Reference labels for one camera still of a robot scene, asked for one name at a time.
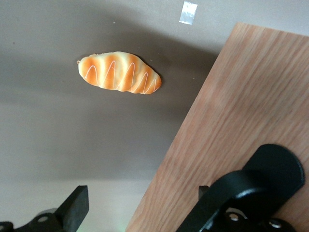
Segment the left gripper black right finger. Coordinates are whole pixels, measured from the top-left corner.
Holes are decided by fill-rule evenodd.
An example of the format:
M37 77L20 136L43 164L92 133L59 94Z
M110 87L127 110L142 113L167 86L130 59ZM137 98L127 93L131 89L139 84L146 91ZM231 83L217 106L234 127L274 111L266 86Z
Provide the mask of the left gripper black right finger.
M266 188L200 186L198 202L179 232L294 232L287 221L272 217Z

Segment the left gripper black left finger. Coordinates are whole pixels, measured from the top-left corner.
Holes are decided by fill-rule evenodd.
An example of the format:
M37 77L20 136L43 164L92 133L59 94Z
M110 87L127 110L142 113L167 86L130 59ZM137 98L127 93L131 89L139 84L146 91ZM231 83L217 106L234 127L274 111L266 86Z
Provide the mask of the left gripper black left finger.
M42 213L22 227L2 221L2 232L75 232L89 211L88 186L78 186L53 213Z

